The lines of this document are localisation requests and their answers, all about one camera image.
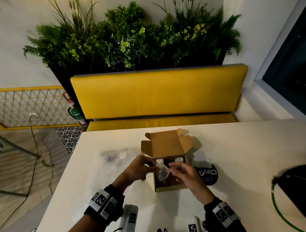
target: black circular sticker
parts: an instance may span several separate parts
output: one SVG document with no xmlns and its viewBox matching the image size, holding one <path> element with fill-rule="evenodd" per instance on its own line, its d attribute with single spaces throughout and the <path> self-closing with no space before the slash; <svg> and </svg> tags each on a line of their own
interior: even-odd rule
<svg viewBox="0 0 306 232">
<path fill-rule="evenodd" d="M 200 175 L 204 184 L 213 185 L 217 182 L 218 172 L 214 165 L 211 165 L 211 168 L 207 168 L 207 167 L 194 167 L 194 168 Z"/>
</svg>

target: yellow bench backrest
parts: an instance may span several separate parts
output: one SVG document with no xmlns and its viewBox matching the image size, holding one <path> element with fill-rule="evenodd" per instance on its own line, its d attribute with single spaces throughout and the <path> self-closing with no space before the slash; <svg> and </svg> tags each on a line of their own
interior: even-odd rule
<svg viewBox="0 0 306 232">
<path fill-rule="evenodd" d="M 248 67 L 244 64 L 72 77 L 85 117 L 234 111 Z"/>
</svg>

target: hand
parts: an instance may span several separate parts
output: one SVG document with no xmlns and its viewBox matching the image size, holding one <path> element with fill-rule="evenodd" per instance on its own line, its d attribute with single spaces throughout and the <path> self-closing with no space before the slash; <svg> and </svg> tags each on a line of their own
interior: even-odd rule
<svg viewBox="0 0 306 232">
<path fill-rule="evenodd" d="M 155 166 L 156 164 L 157 162 L 154 159 L 138 155 L 112 185 L 123 193 L 134 181 L 144 178 L 150 172 L 159 172 L 159 167 Z"/>
<path fill-rule="evenodd" d="M 177 177 L 176 181 L 183 182 L 203 205 L 213 201 L 215 195 L 203 183 L 193 166 L 183 162 L 169 163 L 169 166 L 171 167 L 170 172 Z"/>
</svg>

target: person's left hand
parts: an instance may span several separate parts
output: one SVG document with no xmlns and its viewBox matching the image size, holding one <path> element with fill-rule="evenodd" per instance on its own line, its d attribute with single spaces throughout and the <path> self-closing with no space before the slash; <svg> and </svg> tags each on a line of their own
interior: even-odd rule
<svg viewBox="0 0 306 232">
<path fill-rule="evenodd" d="M 138 155 L 113 182 L 113 186 L 124 192 L 134 181 L 144 178 L 150 172 L 159 172 L 157 162 L 147 156 Z"/>
</svg>

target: black planter box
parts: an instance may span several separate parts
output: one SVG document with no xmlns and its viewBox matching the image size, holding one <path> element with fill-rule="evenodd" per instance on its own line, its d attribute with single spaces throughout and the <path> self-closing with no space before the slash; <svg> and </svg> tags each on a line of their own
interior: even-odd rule
<svg viewBox="0 0 306 232">
<path fill-rule="evenodd" d="M 196 54 L 189 54 L 183 58 L 176 68 L 222 65 L 224 57 L 225 53 L 221 54 L 216 60 L 214 54 L 197 52 Z M 118 65 L 113 69 L 107 66 L 105 60 L 81 61 L 66 65 L 66 67 L 59 65 L 49 65 L 49 67 L 82 113 L 82 108 L 70 82 L 70 78 L 75 75 L 175 68 L 172 58 L 167 57 L 166 54 L 159 63 L 156 63 L 150 58 L 140 57 L 139 63 L 135 63 L 134 69 L 125 68 L 123 65 Z"/>
</svg>

